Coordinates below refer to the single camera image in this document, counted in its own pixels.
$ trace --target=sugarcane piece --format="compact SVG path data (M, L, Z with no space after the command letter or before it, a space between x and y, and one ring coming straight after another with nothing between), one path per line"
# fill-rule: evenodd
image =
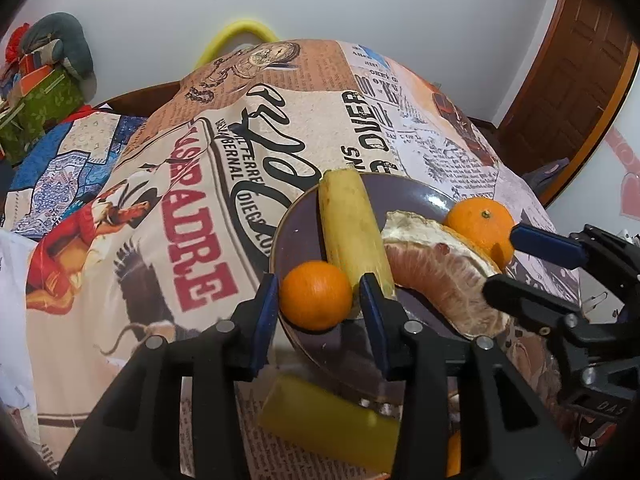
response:
M391 268L360 173L355 168L325 171L318 202L327 261L345 272L353 290L350 317L360 313L358 284L366 272L376 275L386 298L395 298Z

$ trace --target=wooden door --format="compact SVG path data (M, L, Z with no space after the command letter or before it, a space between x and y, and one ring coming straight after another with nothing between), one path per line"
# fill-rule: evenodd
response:
M498 129L518 174L571 160L609 104L632 46L603 0L559 0L538 57Z

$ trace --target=pink heart decoration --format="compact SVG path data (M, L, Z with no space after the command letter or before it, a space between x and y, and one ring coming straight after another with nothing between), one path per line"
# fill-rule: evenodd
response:
M640 220L640 176L627 173L620 185L620 212Z

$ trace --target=purple plate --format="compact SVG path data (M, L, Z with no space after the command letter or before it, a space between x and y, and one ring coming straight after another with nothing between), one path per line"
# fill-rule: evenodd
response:
M380 230L388 211L418 213L442 222L455 201L437 189L404 176L386 173L361 173ZM282 280L303 262L325 260L324 241L318 207L318 186L309 189L289 207L273 241L270 272ZM424 298L412 290L398 288L398 301L437 333L458 337ZM309 334L280 322L292 345L304 352L325 374L376 402L401 404L404 386L382 378L371 355L364 320L347 320L322 334Z

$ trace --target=grapefruit slice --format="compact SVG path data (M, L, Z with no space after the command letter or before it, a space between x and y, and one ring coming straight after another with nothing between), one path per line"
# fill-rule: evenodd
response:
M464 337L493 337L510 316L490 307L482 286L500 269L473 242L416 213L386 214L382 231L396 285L424 295Z

